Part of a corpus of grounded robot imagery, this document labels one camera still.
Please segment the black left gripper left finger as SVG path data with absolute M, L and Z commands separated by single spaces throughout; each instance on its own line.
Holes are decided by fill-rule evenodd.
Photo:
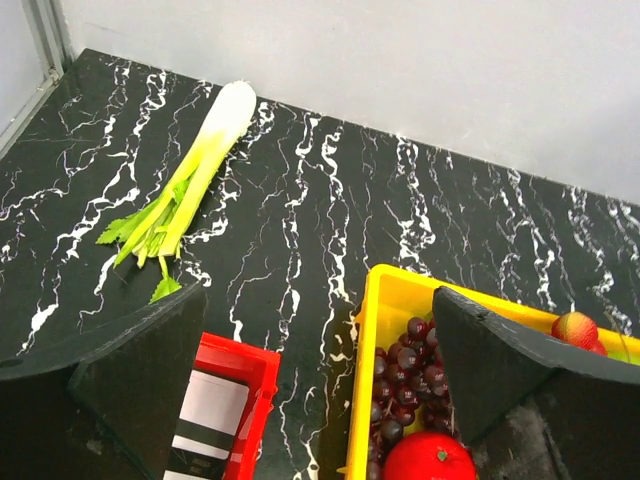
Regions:
M 160 479 L 207 308 L 199 284 L 1 361 L 4 479 Z

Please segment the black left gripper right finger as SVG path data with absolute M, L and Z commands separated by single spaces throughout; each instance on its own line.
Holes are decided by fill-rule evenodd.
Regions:
M 433 313 L 454 423 L 482 479 L 636 479 L 639 369 L 447 287 Z

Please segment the red plastic card tray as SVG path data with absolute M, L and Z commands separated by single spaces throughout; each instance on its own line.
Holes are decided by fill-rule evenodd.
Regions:
M 211 373 L 249 387 L 247 404 L 221 479 L 253 478 L 272 401 L 277 392 L 280 355 L 210 333 L 201 337 L 194 370 Z

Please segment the red lychee cluster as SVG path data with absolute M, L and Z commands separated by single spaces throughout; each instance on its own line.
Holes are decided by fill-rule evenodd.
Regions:
M 577 348 L 607 356 L 608 352 L 599 340 L 596 323 L 581 312 L 570 312 L 558 317 L 551 326 L 551 335 Z

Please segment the red tomato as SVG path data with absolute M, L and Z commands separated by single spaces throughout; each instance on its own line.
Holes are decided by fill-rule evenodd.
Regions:
M 470 453 L 454 438 L 421 431 L 401 440 L 387 456 L 383 479 L 475 480 Z

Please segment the dark purple grape bunch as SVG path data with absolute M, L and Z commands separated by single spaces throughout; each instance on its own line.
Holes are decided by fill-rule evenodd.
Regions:
M 380 479 L 407 429 L 452 434 L 452 407 L 432 313 L 414 316 L 388 348 L 375 349 L 366 477 Z

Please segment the yellow plastic fruit bin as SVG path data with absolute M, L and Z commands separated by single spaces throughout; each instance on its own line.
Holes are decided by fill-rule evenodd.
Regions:
M 375 266 L 367 276 L 365 297 L 357 315 L 359 339 L 349 447 L 344 475 L 362 479 L 366 475 L 367 437 L 369 434 L 368 400 L 372 394 L 374 353 L 386 347 L 400 334 L 407 320 L 417 314 L 433 312 L 436 289 L 447 287 L 499 315 L 551 336 L 554 315 L 477 291 L 451 285 L 390 265 Z M 639 354 L 635 338 L 601 330 L 600 338 L 607 352 L 627 351 Z

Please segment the green white celery stalk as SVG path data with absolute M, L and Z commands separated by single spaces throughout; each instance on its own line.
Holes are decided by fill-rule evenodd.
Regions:
M 181 257 L 181 242 L 209 185 L 225 157 L 249 129 L 257 105 L 252 86 L 242 80 L 225 84 L 216 96 L 187 154 L 158 197 L 144 208 L 113 220 L 98 244 L 119 243 L 114 264 L 133 255 L 143 267 L 158 260 L 161 279 L 150 297 L 152 303 L 180 290 L 169 273 L 167 259 Z

